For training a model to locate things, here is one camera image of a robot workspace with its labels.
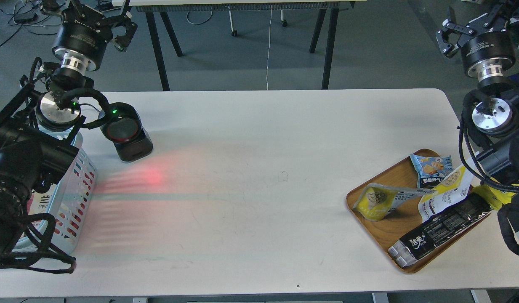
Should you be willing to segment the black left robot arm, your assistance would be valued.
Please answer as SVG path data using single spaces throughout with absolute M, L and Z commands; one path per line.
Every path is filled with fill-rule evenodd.
M 56 220 L 30 215 L 32 192 L 58 184 L 79 153 L 73 139 L 81 128 L 106 128 L 115 104 L 93 88 L 86 71 L 100 68 L 109 43 L 124 52 L 136 32 L 125 0 L 119 15 L 69 0 L 42 0 L 40 10 L 62 24 L 52 53 L 59 63 L 37 57 L 21 89 L 0 111 L 0 270 L 71 274 L 76 259 L 52 243 Z

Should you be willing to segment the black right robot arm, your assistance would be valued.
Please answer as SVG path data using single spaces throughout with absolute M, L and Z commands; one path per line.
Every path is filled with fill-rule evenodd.
M 463 71 L 477 88 L 463 99 L 459 153 L 466 144 L 469 171 L 482 184 L 512 192 L 510 203 L 498 211 L 500 232 L 508 249 L 519 256 L 519 237 L 510 218 L 519 213 L 519 81 L 505 72 L 516 63 L 513 37 L 519 37 L 519 0 L 495 0 L 488 12 L 465 25 L 449 9 L 436 31 L 440 53 L 460 54 Z

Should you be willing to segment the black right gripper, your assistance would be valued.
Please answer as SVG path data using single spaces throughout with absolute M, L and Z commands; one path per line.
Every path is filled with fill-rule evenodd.
M 438 48 L 447 58 L 460 50 L 468 77 L 477 77 L 477 65 L 485 60 L 495 60 L 508 70 L 516 62 L 513 42 L 506 30 L 508 24 L 519 25 L 519 0 L 492 0 L 489 20 L 478 17 L 460 25 L 454 16 L 448 16 L 436 32 Z

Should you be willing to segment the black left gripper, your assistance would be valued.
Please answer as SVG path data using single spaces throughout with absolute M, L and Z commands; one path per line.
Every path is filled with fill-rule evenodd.
M 100 68 L 107 44 L 111 40 L 119 52 L 126 52 L 138 26 L 128 11 L 105 17 L 99 11 L 65 11 L 69 0 L 40 0 L 40 13 L 61 17 L 63 23 L 53 43 L 52 53 L 63 59 L 66 53 L 78 53 L 88 59 L 88 71 Z

